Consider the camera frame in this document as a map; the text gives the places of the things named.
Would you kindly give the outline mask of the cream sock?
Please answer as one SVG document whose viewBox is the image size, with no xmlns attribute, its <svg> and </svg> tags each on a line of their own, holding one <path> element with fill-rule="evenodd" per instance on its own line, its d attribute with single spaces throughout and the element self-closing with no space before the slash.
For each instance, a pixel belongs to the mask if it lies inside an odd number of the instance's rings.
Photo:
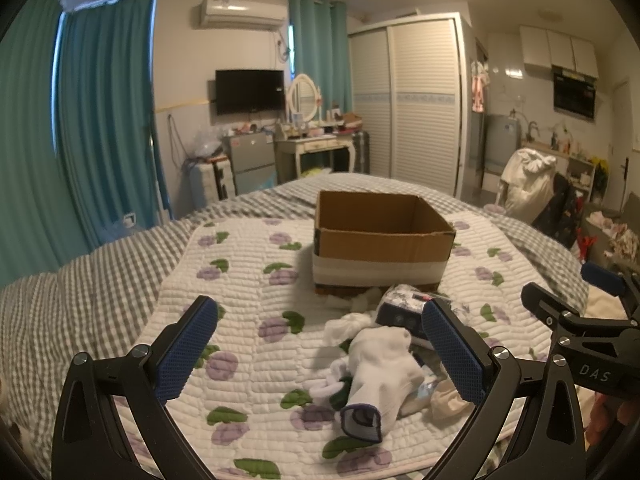
<svg viewBox="0 0 640 480">
<path fill-rule="evenodd" d="M 441 380 L 431 396 L 430 410 L 434 422 L 459 417 L 473 404 L 462 399 L 450 378 Z"/>
</svg>

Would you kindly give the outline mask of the blue small tissue packet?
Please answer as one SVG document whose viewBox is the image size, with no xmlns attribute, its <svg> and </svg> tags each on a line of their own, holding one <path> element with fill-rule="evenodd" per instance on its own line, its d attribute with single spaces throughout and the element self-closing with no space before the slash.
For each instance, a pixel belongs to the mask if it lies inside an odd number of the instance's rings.
<svg viewBox="0 0 640 480">
<path fill-rule="evenodd" d="M 448 378 L 448 375 L 437 367 L 433 370 L 424 364 L 421 367 L 423 382 L 421 385 L 407 396 L 407 399 L 400 407 L 399 416 L 408 417 L 425 410 L 431 404 L 432 396 L 441 382 Z"/>
</svg>

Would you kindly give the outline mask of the white sock navy cuff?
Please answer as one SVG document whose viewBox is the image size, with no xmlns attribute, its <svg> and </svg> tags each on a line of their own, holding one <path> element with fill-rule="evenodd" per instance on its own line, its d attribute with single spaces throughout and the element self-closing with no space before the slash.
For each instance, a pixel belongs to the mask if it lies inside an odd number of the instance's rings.
<svg viewBox="0 0 640 480">
<path fill-rule="evenodd" d="M 390 326 L 365 328 L 352 341 L 352 385 L 340 411 L 346 436 L 378 444 L 393 428 L 401 405 L 424 381 L 410 346 L 408 330 Z"/>
</svg>

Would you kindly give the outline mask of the floral tissue pack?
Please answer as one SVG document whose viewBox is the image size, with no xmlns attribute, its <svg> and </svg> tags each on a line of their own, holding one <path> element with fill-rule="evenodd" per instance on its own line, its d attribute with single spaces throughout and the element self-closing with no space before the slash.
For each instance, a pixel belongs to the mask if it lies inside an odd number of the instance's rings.
<svg viewBox="0 0 640 480">
<path fill-rule="evenodd" d="M 448 298 L 437 292 L 422 292 L 411 285 L 400 284 L 386 290 L 375 310 L 374 322 L 379 326 L 408 330 L 415 346 L 433 350 L 422 327 L 422 311 L 427 301 Z"/>
</svg>

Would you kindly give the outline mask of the small white sock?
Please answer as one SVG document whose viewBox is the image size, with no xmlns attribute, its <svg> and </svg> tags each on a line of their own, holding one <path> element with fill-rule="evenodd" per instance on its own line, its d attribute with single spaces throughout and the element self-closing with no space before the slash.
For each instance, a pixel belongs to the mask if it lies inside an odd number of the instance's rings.
<svg viewBox="0 0 640 480">
<path fill-rule="evenodd" d="M 322 344 L 336 347 L 345 340 L 354 339 L 365 328 L 378 327 L 373 312 L 350 312 L 324 324 Z"/>
</svg>

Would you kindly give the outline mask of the white stuffed laundry bag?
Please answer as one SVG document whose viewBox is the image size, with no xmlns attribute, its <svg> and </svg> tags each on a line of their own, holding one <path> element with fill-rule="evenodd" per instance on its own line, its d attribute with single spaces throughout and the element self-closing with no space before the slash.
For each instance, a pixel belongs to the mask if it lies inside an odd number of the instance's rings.
<svg viewBox="0 0 640 480">
<path fill-rule="evenodd" d="M 553 196 L 556 158 L 531 148 L 512 154 L 499 181 L 498 204 L 506 215 L 532 224 Z"/>
</svg>

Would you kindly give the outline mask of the floral quilted mat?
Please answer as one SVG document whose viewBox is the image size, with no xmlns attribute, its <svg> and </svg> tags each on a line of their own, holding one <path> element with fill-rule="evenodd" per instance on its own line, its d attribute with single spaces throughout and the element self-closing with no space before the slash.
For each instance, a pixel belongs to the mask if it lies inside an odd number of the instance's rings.
<svg viewBox="0 0 640 480">
<path fill-rule="evenodd" d="M 543 235 L 514 243 L 504 226 L 472 212 L 457 229 L 439 291 L 488 344 L 541 360 L 549 334 L 523 307 L 536 282 L 584 310 L 578 261 Z M 123 240 L 116 259 L 114 347 L 147 344 L 198 296 L 221 318 L 168 411 L 221 479 L 387 479 L 433 466 L 465 414 L 430 408 L 401 417 L 379 444 L 342 431 L 340 415 L 312 386 L 347 372 L 348 339 L 326 338 L 341 318 L 370 322 L 352 303 L 320 296 L 311 271 L 309 220 L 215 219 L 154 229 Z"/>
</svg>

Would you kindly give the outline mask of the brown cardboard box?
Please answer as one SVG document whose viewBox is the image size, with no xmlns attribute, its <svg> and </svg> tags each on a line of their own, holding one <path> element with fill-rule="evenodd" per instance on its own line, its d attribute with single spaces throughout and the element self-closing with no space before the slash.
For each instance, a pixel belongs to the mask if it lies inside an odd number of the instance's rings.
<svg viewBox="0 0 640 480">
<path fill-rule="evenodd" d="M 430 292 L 442 280 L 455 237 L 452 225 L 420 196 L 321 191 L 314 288 L 346 297 L 399 284 Z"/>
</svg>

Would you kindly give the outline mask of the black range hood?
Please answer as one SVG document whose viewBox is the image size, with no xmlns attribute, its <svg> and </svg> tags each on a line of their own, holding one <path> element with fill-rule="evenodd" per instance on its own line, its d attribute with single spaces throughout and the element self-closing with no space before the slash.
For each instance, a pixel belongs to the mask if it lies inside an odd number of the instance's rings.
<svg viewBox="0 0 640 480">
<path fill-rule="evenodd" d="M 585 120 L 596 118 L 596 80 L 559 66 L 552 67 L 553 107 Z"/>
</svg>

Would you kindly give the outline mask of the dark suitcase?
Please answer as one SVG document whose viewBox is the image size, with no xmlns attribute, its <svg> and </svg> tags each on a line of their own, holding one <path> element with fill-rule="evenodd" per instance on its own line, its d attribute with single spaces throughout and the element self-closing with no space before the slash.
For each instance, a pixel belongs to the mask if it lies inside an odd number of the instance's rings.
<svg viewBox="0 0 640 480">
<path fill-rule="evenodd" d="M 370 136 L 367 131 L 357 131 L 352 134 L 354 146 L 354 171 L 357 174 L 370 174 Z"/>
</svg>

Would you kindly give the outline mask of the white louvered wardrobe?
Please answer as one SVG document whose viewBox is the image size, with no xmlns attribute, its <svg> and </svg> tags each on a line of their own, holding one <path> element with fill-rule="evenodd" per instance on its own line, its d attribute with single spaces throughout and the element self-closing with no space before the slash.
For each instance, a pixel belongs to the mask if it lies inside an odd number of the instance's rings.
<svg viewBox="0 0 640 480">
<path fill-rule="evenodd" d="M 458 12 L 395 18 L 350 34 L 352 109 L 369 136 L 372 176 L 461 196 L 473 47 Z"/>
</svg>

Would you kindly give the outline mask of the teal window curtain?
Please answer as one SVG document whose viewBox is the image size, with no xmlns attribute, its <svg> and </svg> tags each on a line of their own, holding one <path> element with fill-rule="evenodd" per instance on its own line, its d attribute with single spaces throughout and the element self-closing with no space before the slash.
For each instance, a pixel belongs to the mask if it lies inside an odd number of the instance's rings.
<svg viewBox="0 0 640 480">
<path fill-rule="evenodd" d="M 27 0 L 1 40 L 1 281 L 53 272 L 168 211 L 156 0 Z"/>
</svg>

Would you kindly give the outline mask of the white suitcase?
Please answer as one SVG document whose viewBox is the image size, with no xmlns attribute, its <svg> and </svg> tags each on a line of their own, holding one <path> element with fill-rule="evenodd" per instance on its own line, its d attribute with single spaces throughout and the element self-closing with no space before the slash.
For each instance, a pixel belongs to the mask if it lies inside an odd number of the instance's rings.
<svg viewBox="0 0 640 480">
<path fill-rule="evenodd" d="M 189 179 L 196 209 L 236 196 L 231 162 L 227 156 L 197 162 L 189 170 Z"/>
</svg>

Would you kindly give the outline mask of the white dressing table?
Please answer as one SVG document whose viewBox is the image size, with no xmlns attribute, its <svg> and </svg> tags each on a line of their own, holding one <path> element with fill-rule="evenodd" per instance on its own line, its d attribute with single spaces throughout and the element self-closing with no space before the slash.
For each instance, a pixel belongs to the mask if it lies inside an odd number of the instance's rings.
<svg viewBox="0 0 640 480">
<path fill-rule="evenodd" d="M 355 171 L 356 148 L 351 134 L 324 134 L 323 136 L 274 140 L 273 147 L 279 184 L 297 180 L 302 176 L 304 155 L 329 153 L 330 159 L 333 160 L 335 152 L 346 150 L 348 154 L 346 171 Z"/>
</svg>

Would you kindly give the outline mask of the small grey fridge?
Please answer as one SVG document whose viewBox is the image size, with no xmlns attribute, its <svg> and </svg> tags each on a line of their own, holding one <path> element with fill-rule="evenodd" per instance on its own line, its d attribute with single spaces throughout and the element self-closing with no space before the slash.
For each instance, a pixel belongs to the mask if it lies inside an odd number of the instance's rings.
<svg viewBox="0 0 640 480">
<path fill-rule="evenodd" d="M 231 162 L 235 191 L 239 195 L 268 190 L 278 183 L 272 136 L 264 132 L 224 138 Z"/>
</svg>

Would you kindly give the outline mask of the white oval vanity mirror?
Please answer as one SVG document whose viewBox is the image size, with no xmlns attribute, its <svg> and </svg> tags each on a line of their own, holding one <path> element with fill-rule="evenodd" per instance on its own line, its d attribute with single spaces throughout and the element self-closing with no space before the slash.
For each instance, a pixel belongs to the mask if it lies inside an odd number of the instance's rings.
<svg viewBox="0 0 640 480">
<path fill-rule="evenodd" d="M 286 92 L 286 110 L 292 122 L 312 122 L 316 119 L 321 104 L 319 87 L 306 74 L 297 75 Z"/>
</svg>

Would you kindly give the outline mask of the teal corner curtain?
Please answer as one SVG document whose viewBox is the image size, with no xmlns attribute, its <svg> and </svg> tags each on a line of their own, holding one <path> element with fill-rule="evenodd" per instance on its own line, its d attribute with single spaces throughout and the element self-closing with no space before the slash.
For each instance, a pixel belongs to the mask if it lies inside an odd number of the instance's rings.
<svg viewBox="0 0 640 480">
<path fill-rule="evenodd" d="M 323 108 L 352 110 L 347 9 L 335 0 L 288 0 L 293 26 L 296 75 L 307 75 L 320 89 Z"/>
</svg>

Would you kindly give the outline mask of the white air conditioner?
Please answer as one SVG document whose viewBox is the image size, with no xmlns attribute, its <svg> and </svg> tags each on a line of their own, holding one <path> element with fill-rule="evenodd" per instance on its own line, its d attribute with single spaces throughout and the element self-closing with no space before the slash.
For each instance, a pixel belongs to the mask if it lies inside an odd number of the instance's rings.
<svg viewBox="0 0 640 480">
<path fill-rule="evenodd" d="M 275 32 L 288 21 L 282 4 L 238 1 L 203 0 L 201 28 L 242 28 Z"/>
</svg>

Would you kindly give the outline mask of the white kitchen wall cabinets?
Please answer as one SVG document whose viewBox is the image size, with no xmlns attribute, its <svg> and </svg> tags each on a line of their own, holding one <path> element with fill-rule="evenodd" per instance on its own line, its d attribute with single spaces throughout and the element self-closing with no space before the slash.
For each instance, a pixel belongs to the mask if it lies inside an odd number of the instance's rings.
<svg viewBox="0 0 640 480">
<path fill-rule="evenodd" d="M 568 70 L 591 79 L 599 78 L 596 49 L 585 40 L 532 26 L 520 26 L 525 69 L 538 74 Z"/>
</svg>

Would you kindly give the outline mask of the black wall television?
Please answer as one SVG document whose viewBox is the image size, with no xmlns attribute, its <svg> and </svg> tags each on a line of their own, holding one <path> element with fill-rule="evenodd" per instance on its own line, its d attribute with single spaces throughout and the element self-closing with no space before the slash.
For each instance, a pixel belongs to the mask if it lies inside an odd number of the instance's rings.
<svg viewBox="0 0 640 480">
<path fill-rule="evenodd" d="M 217 70 L 215 104 L 218 115 L 283 112 L 283 70 Z"/>
</svg>

